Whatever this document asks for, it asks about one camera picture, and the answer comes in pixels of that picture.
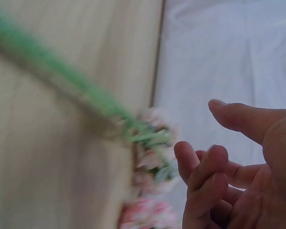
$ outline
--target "white fabric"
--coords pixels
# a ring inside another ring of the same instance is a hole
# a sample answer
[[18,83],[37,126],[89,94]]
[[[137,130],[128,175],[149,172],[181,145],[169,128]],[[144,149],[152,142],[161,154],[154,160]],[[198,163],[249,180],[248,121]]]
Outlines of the white fabric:
[[[224,145],[237,163],[263,163],[260,146],[213,119],[212,98],[286,108],[286,0],[166,0],[154,105],[195,149]],[[185,190],[166,196],[180,213]]]

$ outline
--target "green string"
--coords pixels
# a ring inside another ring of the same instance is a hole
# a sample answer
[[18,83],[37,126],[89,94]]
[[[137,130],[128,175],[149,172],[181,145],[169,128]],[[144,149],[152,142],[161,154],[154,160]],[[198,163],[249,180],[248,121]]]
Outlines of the green string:
[[170,141],[167,130],[155,132],[148,124],[137,120],[116,100],[87,80],[87,77],[71,64],[68,64],[49,48],[46,48],[20,26],[13,23],[0,11],[0,46],[31,65],[44,68],[58,77],[62,85],[71,86],[81,97],[106,117],[119,117],[124,121],[123,137],[130,142],[139,142],[145,148],[155,149],[163,160],[165,169],[169,163],[160,153],[158,146]]

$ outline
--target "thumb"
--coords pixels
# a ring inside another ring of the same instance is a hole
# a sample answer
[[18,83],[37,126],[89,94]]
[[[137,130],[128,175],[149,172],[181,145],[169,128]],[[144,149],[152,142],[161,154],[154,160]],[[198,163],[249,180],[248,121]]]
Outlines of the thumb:
[[286,193],[286,109],[262,109],[211,100],[209,108],[224,127],[243,133],[263,146],[264,158]]
[[212,99],[209,108],[223,127],[238,131],[262,145],[269,128],[286,117],[286,109],[263,109],[244,104],[226,104]]

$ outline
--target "hand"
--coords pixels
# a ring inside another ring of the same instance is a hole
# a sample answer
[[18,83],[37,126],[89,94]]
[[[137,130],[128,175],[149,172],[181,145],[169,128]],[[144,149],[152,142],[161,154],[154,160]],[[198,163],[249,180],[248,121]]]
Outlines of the hand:
[[266,164],[244,167],[228,161],[222,146],[195,152],[178,143],[179,173],[188,187],[183,229],[286,229],[286,110],[218,100],[209,108],[222,126],[262,145]]

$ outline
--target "wood grain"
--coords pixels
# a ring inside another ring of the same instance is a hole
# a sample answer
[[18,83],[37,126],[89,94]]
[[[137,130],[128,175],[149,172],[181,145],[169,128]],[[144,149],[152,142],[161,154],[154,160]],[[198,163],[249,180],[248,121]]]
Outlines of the wood grain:
[[[160,0],[1,0],[0,6],[134,114],[148,107]],[[113,229],[130,149],[60,109],[0,56],[0,229]]]

